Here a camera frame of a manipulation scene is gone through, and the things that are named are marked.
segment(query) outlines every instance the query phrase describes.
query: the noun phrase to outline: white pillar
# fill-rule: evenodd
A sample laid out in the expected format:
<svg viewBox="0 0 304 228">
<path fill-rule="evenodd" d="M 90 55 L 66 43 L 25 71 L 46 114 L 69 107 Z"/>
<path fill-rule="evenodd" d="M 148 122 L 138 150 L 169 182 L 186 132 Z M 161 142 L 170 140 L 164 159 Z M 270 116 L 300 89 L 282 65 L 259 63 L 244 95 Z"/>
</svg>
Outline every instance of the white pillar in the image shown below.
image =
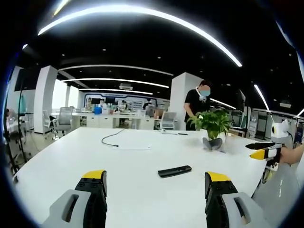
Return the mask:
<svg viewBox="0 0 304 228">
<path fill-rule="evenodd" d="M 68 107 L 68 100 L 70 98 L 70 90 L 71 90 L 71 87 L 67 86 L 66 87 L 66 104 L 65 104 L 65 107 Z"/>
<path fill-rule="evenodd" d="M 186 95 L 191 89 L 199 86 L 203 79 L 189 73 L 183 73 L 172 80 L 171 96 L 170 96 L 170 112 L 176 112 L 176 130 L 185 130 L 186 124 L 184 122 L 186 111 L 184 110 L 184 103 Z"/>
<path fill-rule="evenodd" d="M 44 133 L 43 111 L 52 112 L 52 99 L 57 72 L 52 66 L 40 70 L 34 99 L 34 128 L 36 133 Z"/>
</svg>

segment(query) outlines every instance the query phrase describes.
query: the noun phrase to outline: curved led light strip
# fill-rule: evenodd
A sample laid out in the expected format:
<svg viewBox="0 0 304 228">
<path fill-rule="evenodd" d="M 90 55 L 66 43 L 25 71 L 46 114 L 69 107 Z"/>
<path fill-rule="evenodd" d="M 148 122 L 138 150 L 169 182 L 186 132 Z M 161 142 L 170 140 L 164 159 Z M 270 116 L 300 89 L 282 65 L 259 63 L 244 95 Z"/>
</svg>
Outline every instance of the curved led light strip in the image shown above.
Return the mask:
<svg viewBox="0 0 304 228">
<path fill-rule="evenodd" d="M 213 98 L 210 98 L 210 100 L 213 101 L 213 102 L 219 103 L 219 104 L 221 104 L 221 105 L 225 105 L 225 106 L 227 106 L 227 107 L 229 107 L 229 108 L 236 109 L 235 107 L 233 107 L 233 106 L 231 106 L 231 105 L 228 105 L 228 104 L 226 104 L 226 103 L 224 103 L 224 102 L 215 100 L 215 99 L 213 99 Z"/>
<path fill-rule="evenodd" d="M 300 111 L 299 114 L 296 115 L 296 116 L 300 117 L 300 115 L 301 115 L 303 112 L 304 112 L 304 109 L 302 109 L 302 111 Z"/>
<path fill-rule="evenodd" d="M 69 67 L 66 67 L 66 68 L 59 69 L 59 71 L 60 70 L 76 69 L 76 68 L 84 68 L 84 67 L 124 67 L 124 68 L 132 68 L 132 69 L 139 69 L 139 70 L 149 70 L 149 71 L 153 71 L 153 72 L 156 72 L 156 73 L 161 73 L 161 74 L 173 76 L 173 74 L 163 72 L 163 71 L 159 71 L 159 70 L 153 70 L 153 69 L 150 69 L 150 68 L 144 68 L 144 67 L 139 67 L 139 66 L 136 67 L 136 66 L 127 66 L 127 65 L 114 65 L 114 64 L 93 64 L 93 65 L 69 66 Z"/>
<path fill-rule="evenodd" d="M 113 92 L 126 92 L 126 93 L 136 93 L 136 94 L 148 94 L 153 95 L 153 93 L 134 91 L 134 90 L 124 90 L 124 89 L 79 89 L 79 90 L 96 90 L 96 91 L 113 91 Z"/>
<path fill-rule="evenodd" d="M 62 18 L 59 18 L 52 23 L 48 24 L 47 26 L 43 27 L 39 33 L 38 36 L 43 34 L 44 32 L 48 31 L 52 27 L 61 24 L 62 22 L 65 22 L 67 20 L 71 20 L 73 18 L 85 16 L 88 14 L 93 14 L 93 13 L 142 13 L 142 14 L 148 14 L 148 15 L 153 15 L 156 17 L 160 17 L 163 19 L 167 19 L 170 21 L 173 21 L 175 23 L 178 23 L 182 26 L 185 26 L 192 31 L 198 33 L 202 37 L 206 38 L 209 40 L 211 43 L 213 43 L 215 46 L 217 46 L 221 51 L 223 51 L 233 62 L 238 67 L 241 67 L 242 64 L 238 61 L 238 59 L 227 49 L 225 48 L 221 43 L 219 43 L 216 39 L 214 39 L 211 35 L 209 35 L 207 32 L 201 30 L 200 28 L 180 19 L 175 16 L 172 16 L 167 13 L 159 12 L 153 9 L 148 9 L 148 8 L 143 8 L 143 7 L 137 7 L 137 6 L 130 6 L 130 5 L 104 5 L 104 6 L 99 6 L 99 7 L 93 7 L 93 8 L 88 8 L 82 11 L 78 11 L 69 15 L 66 15 Z"/>
<path fill-rule="evenodd" d="M 260 97 L 262 98 L 262 100 L 263 100 L 263 102 L 264 102 L 264 104 L 265 104 L 265 107 L 266 107 L 267 111 L 270 112 L 269 107 L 268 107 L 268 105 L 267 105 L 267 103 L 266 103 L 266 100 L 265 100 L 265 98 L 264 98 L 264 96 L 263 96 L 261 90 L 259 89 L 259 87 L 258 87 L 257 85 L 254 85 L 254 87 L 255 87 L 257 93 L 258 93 L 258 94 L 260 95 Z"/>
<path fill-rule="evenodd" d="M 169 88 L 167 85 L 160 85 L 156 83 L 151 82 L 142 82 L 142 81 L 135 81 L 135 80 L 127 80 L 127 79 L 119 79 L 119 78 L 75 78 L 75 79 L 67 79 L 67 80 L 61 80 L 61 82 L 73 82 L 73 81 L 121 81 L 121 82 L 134 82 L 134 83 L 141 83 L 141 84 L 147 84 L 152 86 L 159 86 L 164 88 Z"/>
</svg>

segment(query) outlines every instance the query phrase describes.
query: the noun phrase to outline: black ceiling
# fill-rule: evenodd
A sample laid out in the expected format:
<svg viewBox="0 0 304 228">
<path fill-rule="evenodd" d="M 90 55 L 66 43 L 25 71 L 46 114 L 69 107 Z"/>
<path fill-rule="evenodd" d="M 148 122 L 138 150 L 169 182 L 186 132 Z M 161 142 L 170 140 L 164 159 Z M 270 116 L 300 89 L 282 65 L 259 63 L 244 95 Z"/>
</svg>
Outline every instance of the black ceiling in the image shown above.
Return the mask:
<svg viewBox="0 0 304 228">
<path fill-rule="evenodd" d="M 117 1 L 72 0 L 42 26 L 71 12 L 109 3 L 117 4 Z M 20 54 L 18 65 L 51 64 L 58 69 L 89 64 L 145 67 L 174 76 L 120 67 L 86 67 L 66 72 L 75 78 L 122 78 L 167 86 L 173 77 L 188 72 L 210 80 L 212 98 L 227 104 L 236 103 L 235 92 L 241 89 L 251 107 L 264 109 L 253 87 L 257 84 L 271 110 L 298 114 L 304 108 L 298 98 L 304 83 L 296 51 L 285 41 L 269 12 L 255 1 L 133 0 L 123 4 L 156 9 L 196 25 L 222 43 L 243 66 L 236 66 L 195 32 L 165 19 L 140 14 L 94 14 L 62 23 L 41 36 L 34 36 Z M 89 88 L 118 88 L 120 84 L 83 83 Z M 133 87 L 170 98 L 170 89 L 143 84 Z M 289 101 L 292 107 L 280 107 L 282 100 Z"/>
</svg>

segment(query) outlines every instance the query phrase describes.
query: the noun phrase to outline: white table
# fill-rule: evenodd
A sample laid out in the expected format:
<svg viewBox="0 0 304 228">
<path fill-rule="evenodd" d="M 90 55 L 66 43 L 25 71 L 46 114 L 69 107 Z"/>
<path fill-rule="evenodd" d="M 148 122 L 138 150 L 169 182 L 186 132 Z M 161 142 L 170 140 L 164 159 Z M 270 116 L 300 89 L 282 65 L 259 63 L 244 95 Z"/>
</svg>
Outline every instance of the white table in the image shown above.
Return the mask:
<svg viewBox="0 0 304 228">
<path fill-rule="evenodd" d="M 251 196 L 266 165 L 249 157 L 252 150 L 245 145 L 255 141 L 238 136 L 227 138 L 227 153 L 205 151 L 200 132 L 124 130 L 105 140 L 121 149 L 101 144 L 103 137 L 119 130 L 78 128 L 18 171 L 17 193 L 38 223 L 82 175 L 105 169 L 107 228 L 206 228 L 205 172 L 226 174 L 238 191 Z M 157 174 L 183 165 L 190 165 L 192 171 L 165 179 Z"/>
</svg>

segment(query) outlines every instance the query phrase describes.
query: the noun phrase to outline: potted plant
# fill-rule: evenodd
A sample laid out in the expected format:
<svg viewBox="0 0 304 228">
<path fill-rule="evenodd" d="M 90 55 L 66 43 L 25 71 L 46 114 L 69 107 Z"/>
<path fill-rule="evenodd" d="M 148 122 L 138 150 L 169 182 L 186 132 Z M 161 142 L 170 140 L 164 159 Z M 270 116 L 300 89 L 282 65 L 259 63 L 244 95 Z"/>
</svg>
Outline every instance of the potted plant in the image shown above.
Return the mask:
<svg viewBox="0 0 304 228">
<path fill-rule="evenodd" d="M 191 124 L 195 124 L 196 130 L 207 130 L 208 139 L 203 138 L 203 143 L 210 150 L 218 149 L 223 144 L 220 135 L 226 136 L 229 131 L 230 121 L 225 110 L 215 110 L 213 112 L 198 112 L 194 117 L 188 119 Z"/>
</svg>

